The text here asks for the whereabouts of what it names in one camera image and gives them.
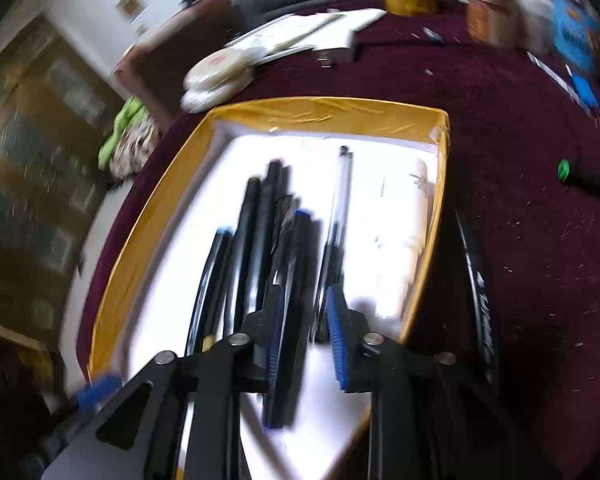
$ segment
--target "tape roll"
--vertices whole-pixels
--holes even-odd
[[[398,16],[435,14],[438,12],[438,0],[384,0],[384,8]]]

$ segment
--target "green cloth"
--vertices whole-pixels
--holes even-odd
[[[116,115],[116,120],[113,121],[113,132],[109,139],[100,148],[98,153],[98,167],[104,170],[109,163],[109,159],[113,156],[113,152],[118,145],[118,141],[126,128],[135,123],[136,121],[142,120],[149,115],[149,112],[142,104],[142,101],[137,97],[132,97],[127,100],[122,110]]]

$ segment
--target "black pen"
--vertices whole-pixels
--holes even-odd
[[[206,333],[207,321],[216,316],[221,309],[224,297],[225,270],[230,254],[231,241],[234,235],[227,229],[218,229],[211,243],[209,256],[200,277],[200,285],[193,307],[189,335],[184,355],[191,355],[203,350],[203,340]]]
[[[283,196],[276,207],[277,232],[274,232],[274,247],[271,256],[271,269],[267,280],[267,290],[271,285],[285,285],[286,254],[291,240],[294,217],[299,200],[292,195]]]
[[[283,297],[276,312],[274,336],[269,348],[268,387],[262,405],[262,425],[282,428],[288,411],[290,389],[296,368],[296,352],[307,294],[308,242],[312,239],[311,217],[298,210],[288,242],[283,269]]]
[[[266,281],[271,265],[276,199],[281,172],[282,163],[279,160],[272,160],[269,163],[267,177],[260,186],[258,213],[253,232],[253,244],[244,293],[245,316],[262,308]]]
[[[316,343],[326,343],[329,340],[326,312],[327,289],[342,280],[342,258],[349,214],[352,167],[353,153],[347,146],[341,146],[338,152],[338,174],[333,193],[331,220],[322,253],[318,289],[315,293],[315,319],[311,327],[310,339]]]
[[[235,230],[231,257],[227,269],[226,298],[224,300],[224,325],[222,334],[231,335],[240,330],[244,318],[244,289],[247,282],[251,244],[256,223],[258,197],[260,195],[260,179],[251,177],[247,181],[244,201]]]
[[[218,336],[218,326],[220,325],[220,315],[224,307],[224,299],[226,298],[226,288],[228,285],[227,274],[229,272],[229,257],[231,257],[231,251],[233,248],[234,241],[231,240],[231,244],[228,248],[226,255],[226,264],[224,266],[224,272],[222,273],[222,285],[218,294],[218,301],[210,309],[209,315],[206,317],[204,339],[202,340],[202,351],[206,352],[215,343]]]

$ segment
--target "cabinet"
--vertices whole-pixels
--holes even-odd
[[[0,325],[50,349],[122,104],[42,17],[0,54]]]

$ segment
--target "maroon carpet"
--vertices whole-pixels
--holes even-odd
[[[236,100],[355,96],[448,112],[448,181],[454,201],[477,228],[491,275],[503,400],[564,475],[574,478],[600,446],[600,200],[565,188],[555,168],[561,158],[579,155],[600,173],[600,127],[524,53],[472,43],[461,12],[387,15],[358,34],[354,63],[328,70],[309,54],[280,59],[260,67]],[[446,45],[426,40],[423,25]],[[84,309],[77,344],[83,367],[118,253],[201,118],[183,114],[168,131],[116,219]]]

